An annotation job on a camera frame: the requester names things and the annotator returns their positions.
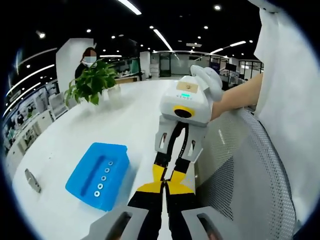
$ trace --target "blue tray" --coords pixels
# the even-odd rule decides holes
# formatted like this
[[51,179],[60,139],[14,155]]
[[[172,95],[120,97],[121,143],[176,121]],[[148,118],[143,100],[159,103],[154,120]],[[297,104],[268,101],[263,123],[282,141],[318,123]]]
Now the blue tray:
[[111,211],[128,166],[126,146],[95,142],[74,169],[65,189],[94,208]]

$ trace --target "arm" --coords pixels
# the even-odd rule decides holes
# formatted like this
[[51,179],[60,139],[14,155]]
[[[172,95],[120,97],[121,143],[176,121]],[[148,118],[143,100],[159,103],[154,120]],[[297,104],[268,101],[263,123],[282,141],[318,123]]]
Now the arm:
[[221,101],[213,103],[211,120],[218,118],[224,112],[257,104],[262,78],[263,73],[260,73],[246,83],[227,90]]

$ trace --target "desk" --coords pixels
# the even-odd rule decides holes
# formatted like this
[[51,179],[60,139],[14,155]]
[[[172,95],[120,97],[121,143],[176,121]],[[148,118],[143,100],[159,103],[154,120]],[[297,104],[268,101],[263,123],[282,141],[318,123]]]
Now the desk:
[[139,76],[138,75],[131,75],[127,74],[126,76],[122,76],[120,78],[116,78],[115,82],[117,84],[127,84],[127,83],[133,83],[139,81]]
[[[65,189],[67,180],[81,157],[94,142],[126,145],[130,164],[137,173],[130,192],[153,181],[155,135],[159,128],[160,100],[172,80],[138,81],[121,85],[123,107],[92,112],[83,102],[51,124],[33,143],[18,166],[12,187],[27,221],[45,240],[79,240],[89,232],[90,224],[105,212],[95,209]],[[181,134],[174,145],[166,177],[169,178],[183,144]],[[42,193],[28,185],[24,170],[37,178]],[[194,166],[190,165],[183,183],[194,184]],[[159,239],[171,239],[166,201],[163,201]]]

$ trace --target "ceiling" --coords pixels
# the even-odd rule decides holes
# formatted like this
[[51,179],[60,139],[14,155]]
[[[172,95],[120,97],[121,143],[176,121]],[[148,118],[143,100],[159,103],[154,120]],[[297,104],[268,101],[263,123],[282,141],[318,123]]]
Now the ceiling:
[[[59,49],[69,38],[93,38],[98,55],[121,54],[129,57],[137,52],[148,51],[148,48],[150,51],[168,50],[150,26],[162,33],[173,50],[190,51],[192,47],[186,44],[197,43],[201,47],[196,47],[194,51],[210,53],[246,41],[245,44],[226,48],[218,54],[229,57],[234,55],[238,59],[256,59],[253,53],[261,22],[259,9],[247,0],[130,2],[141,11],[141,15],[134,14],[117,0],[61,0],[42,4],[29,22],[28,31],[22,36],[22,46],[15,62],[20,63],[45,50]],[[221,10],[216,11],[215,5],[220,5]],[[45,33],[45,38],[40,39],[36,31]],[[18,71],[13,70],[10,74],[11,84],[55,64],[56,51],[49,51],[20,64]],[[55,79],[55,67],[29,77],[12,93],[27,89],[44,77]]]

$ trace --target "glass partition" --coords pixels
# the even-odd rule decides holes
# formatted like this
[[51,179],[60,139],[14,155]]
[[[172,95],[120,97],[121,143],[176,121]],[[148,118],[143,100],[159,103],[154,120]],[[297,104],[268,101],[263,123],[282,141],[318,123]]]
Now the glass partition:
[[256,75],[263,73],[264,64],[260,61],[239,61],[240,78],[249,80]]

